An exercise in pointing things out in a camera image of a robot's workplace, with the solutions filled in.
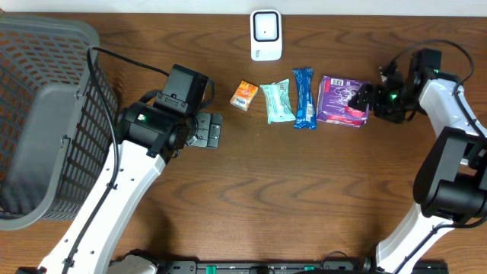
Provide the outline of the purple pink Carefree pack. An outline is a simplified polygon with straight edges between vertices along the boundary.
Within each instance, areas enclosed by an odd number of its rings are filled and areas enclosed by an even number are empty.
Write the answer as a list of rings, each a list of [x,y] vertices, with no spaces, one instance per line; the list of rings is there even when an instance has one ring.
[[[356,110],[348,103],[365,84],[368,81],[323,76],[317,98],[317,121],[362,127],[368,121],[368,110]]]

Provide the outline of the orange small snack box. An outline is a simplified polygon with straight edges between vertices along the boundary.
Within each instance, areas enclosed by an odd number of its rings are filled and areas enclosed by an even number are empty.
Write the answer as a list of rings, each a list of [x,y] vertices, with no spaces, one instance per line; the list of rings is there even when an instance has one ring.
[[[230,104],[241,110],[248,111],[250,104],[256,96],[259,88],[246,81],[241,81],[237,90],[230,99]]]

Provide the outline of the blue Oreo cookie pack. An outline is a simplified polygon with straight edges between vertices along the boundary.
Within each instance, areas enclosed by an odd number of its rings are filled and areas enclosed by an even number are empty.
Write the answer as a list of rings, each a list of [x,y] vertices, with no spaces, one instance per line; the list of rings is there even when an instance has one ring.
[[[314,109],[314,99],[311,92],[311,80],[314,74],[312,68],[294,68],[297,93],[298,108],[294,127],[296,129],[316,129],[317,119]]]

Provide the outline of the mint green snack pack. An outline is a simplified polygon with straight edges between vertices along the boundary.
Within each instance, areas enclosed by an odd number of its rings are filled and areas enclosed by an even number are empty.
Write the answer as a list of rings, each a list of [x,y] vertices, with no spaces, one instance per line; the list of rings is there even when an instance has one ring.
[[[289,80],[271,84],[261,84],[260,89],[266,97],[267,122],[283,123],[295,121],[289,100]]]

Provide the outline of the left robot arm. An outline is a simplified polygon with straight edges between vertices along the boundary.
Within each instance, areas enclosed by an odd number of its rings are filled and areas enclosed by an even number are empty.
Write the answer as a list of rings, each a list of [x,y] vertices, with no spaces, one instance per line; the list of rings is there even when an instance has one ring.
[[[158,273],[138,251],[112,261],[142,197],[172,158],[216,131],[203,113],[215,94],[206,75],[174,65],[162,90],[149,91],[119,115],[116,139],[75,220],[37,267],[19,273]]]

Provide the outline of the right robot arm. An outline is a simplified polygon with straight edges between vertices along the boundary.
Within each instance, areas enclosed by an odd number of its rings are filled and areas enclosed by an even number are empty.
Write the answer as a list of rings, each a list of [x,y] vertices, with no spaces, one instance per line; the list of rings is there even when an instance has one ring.
[[[436,135],[413,183],[412,208],[367,266],[411,273],[441,237],[486,222],[486,129],[466,101],[463,79],[441,71],[441,51],[414,52],[406,78],[395,61],[380,74],[382,83],[362,86],[348,106],[393,123],[423,113]]]

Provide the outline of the grey plastic shopping basket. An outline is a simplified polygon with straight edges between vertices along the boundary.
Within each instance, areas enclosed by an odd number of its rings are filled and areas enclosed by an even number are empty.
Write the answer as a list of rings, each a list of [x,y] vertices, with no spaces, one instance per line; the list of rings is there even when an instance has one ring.
[[[81,21],[1,16],[1,228],[73,219],[112,142],[116,94]]]

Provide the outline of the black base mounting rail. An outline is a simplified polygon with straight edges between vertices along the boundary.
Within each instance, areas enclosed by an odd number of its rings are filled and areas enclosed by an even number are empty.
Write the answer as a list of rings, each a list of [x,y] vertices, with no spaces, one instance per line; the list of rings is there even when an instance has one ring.
[[[372,273],[360,269],[357,260],[327,260],[325,263],[197,263],[195,261],[152,262],[130,255],[111,263],[107,270],[113,274],[293,274],[293,273]]]

